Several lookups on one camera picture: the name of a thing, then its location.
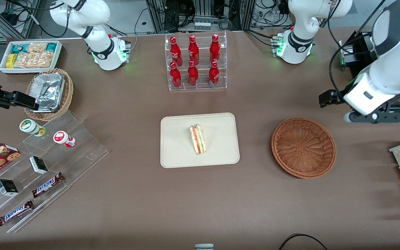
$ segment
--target clear acrylic rack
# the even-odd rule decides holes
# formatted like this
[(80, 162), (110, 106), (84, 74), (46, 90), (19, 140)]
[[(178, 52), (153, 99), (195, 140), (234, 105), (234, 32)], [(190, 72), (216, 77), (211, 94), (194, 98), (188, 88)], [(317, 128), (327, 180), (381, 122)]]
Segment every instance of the clear acrylic rack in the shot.
[[(211, 46), (213, 34), (219, 35), (220, 43), (220, 59), (218, 60), (219, 84), (217, 87), (209, 86), (209, 69), (211, 68), (211, 62), (209, 61), (209, 47)], [(192, 87), (189, 84), (188, 68), (189, 68), (189, 36), (195, 35), (196, 42), (199, 46), (200, 51), (200, 64), (197, 65), (199, 71), (199, 82), (196, 87)], [(183, 59), (183, 65), (179, 67), (181, 73), (181, 84), (182, 87), (176, 89), (173, 87), (171, 81), (171, 75), (169, 74), (171, 68), (169, 64), (172, 62), (171, 58), (171, 43), (169, 39), (174, 36), (177, 39), (177, 44), (181, 49), (181, 58)], [(183, 90), (217, 90), (227, 88), (227, 40), (225, 32), (215, 33), (178, 33), (168, 34), (165, 36), (165, 55), (166, 55), (166, 71), (168, 72), (168, 86), (170, 91), (183, 91)]]
[[(25, 212), (3, 225), (7, 228), (7, 233), (18, 231), (108, 154), (104, 146), (89, 133), (82, 122), (83, 120), (70, 111), (55, 117), (44, 125), (45, 135), (42, 137), (30, 135), (19, 144), (17, 148), (21, 152), (21, 157), (0, 171), (0, 179), (13, 180), (19, 192), (13, 197), (3, 196), (0, 193), (0, 217), (24, 205), (28, 200), (32, 200), (35, 207), (32, 211)], [(67, 148), (56, 144), (53, 141), (53, 135), (59, 130), (75, 138), (75, 146)], [(47, 174), (38, 174), (33, 171), (29, 161), (33, 155), (44, 160), (49, 169)], [(62, 172), (65, 179), (46, 193), (33, 198), (32, 190), (59, 172)]]

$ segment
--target brown table surface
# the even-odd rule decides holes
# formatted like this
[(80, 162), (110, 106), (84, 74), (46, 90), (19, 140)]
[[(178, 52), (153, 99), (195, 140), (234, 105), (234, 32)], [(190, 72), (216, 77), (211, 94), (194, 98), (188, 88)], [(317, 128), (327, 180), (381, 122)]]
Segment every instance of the brown table surface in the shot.
[[(346, 39), (353, 30), (334, 32)], [(227, 40), (228, 89), (191, 93), (168, 91), (163, 35), (139, 37), (130, 63), (111, 72), (83, 40), (62, 40), (60, 65), (75, 85), (70, 109), (110, 154), (17, 233), (0, 227), (0, 249), (272, 250), (293, 233), (329, 249), (400, 249), (400, 172), (388, 152), (400, 144), (400, 123), (350, 125), (347, 105), (319, 107), (337, 49), (327, 30), (300, 65), (273, 58), (243, 32), (227, 32)], [(333, 71), (340, 86), (350, 80)], [(25, 90), (31, 79), (2, 73), (0, 84)], [(162, 168), (163, 117), (219, 112), (235, 115), (237, 164)], [(0, 108), (0, 142), (21, 143), (25, 117), (22, 108)], [(276, 163), (270, 138), (291, 117), (332, 134), (338, 156), (325, 176), (298, 179)]]

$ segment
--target brown wicker basket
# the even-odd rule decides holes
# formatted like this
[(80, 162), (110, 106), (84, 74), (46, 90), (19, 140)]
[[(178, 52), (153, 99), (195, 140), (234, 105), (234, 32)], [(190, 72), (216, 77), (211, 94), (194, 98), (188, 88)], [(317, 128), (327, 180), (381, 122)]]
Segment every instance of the brown wicker basket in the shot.
[(303, 179), (323, 176), (336, 159), (330, 133), (319, 123), (302, 117), (280, 123), (271, 138), (271, 149), (285, 171)]
[[(72, 79), (70, 79), (68, 73), (66, 73), (64, 70), (62, 70), (60, 68), (54, 68), (54, 69), (50, 69), (50, 70), (41, 72), (40, 74), (46, 75), (46, 74), (52, 74), (52, 73), (60, 73), (66, 77), (64, 90), (62, 91), (63, 95), (61, 98), (61, 107), (58, 110), (58, 112), (55, 112), (55, 113), (34, 113), (34, 112), (30, 112), (28, 109), (24, 108), (24, 111), (26, 112), (26, 114), (34, 120), (43, 120), (45, 122), (48, 122), (52, 118), (67, 111), (69, 109), (70, 103), (72, 102), (73, 82), (72, 82)], [(30, 92), (30, 88), (32, 87), (33, 79), (30, 81), (30, 84), (27, 87), (27, 94)]]

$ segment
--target red bottle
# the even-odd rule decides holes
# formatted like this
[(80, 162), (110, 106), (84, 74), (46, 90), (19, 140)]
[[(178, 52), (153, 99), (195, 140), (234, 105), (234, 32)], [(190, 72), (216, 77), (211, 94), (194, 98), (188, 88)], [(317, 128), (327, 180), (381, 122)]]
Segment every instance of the red bottle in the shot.
[(200, 53), (199, 53), (199, 46), (195, 42), (195, 35), (189, 36), (189, 60), (193, 60), (195, 65), (200, 63)]
[(187, 74), (189, 75), (189, 84), (192, 87), (196, 87), (199, 80), (199, 71), (195, 66), (194, 60), (189, 61), (189, 69), (187, 70)]
[(209, 69), (209, 85), (210, 87), (217, 87), (219, 85), (219, 74), (220, 71), (217, 68), (217, 61), (211, 62), (211, 68)]
[(173, 36), (170, 38), (171, 41), (171, 57), (178, 67), (183, 65), (183, 59), (181, 59), (181, 49), (177, 44), (177, 39)]
[(220, 59), (220, 44), (219, 44), (219, 35), (214, 34), (212, 36), (211, 47), (209, 47), (210, 57), (209, 60), (211, 63), (213, 61), (218, 61)]
[(175, 62), (170, 63), (171, 71), (169, 74), (171, 75), (171, 81), (173, 82), (173, 86), (176, 89), (181, 88), (181, 74), (180, 71), (177, 69), (177, 65)]

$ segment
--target robotic arm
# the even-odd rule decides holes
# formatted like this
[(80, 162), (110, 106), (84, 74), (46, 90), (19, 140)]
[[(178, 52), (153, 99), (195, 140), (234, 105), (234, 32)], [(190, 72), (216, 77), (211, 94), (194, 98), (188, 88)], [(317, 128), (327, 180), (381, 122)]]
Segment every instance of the robotic arm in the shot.
[(328, 18), (330, 13), (332, 18), (343, 17), (351, 9), (352, 3), (352, 0), (289, 0), (288, 7), (295, 16), (295, 25), (292, 31), (279, 33), (274, 38), (274, 44), (279, 46), (276, 56), (291, 64), (303, 62), (319, 30), (318, 18)]
[(392, 116), (378, 107), (400, 94), (400, 0), (385, 8), (373, 26), (373, 45), (378, 59), (361, 71), (343, 96), (355, 111), (345, 119), (371, 114), (373, 120)]
[(110, 37), (101, 26), (110, 18), (110, 10), (103, 0), (63, 0), (51, 3), (52, 19), (80, 35), (92, 50), (95, 62), (104, 70), (114, 70), (129, 62), (130, 43)]

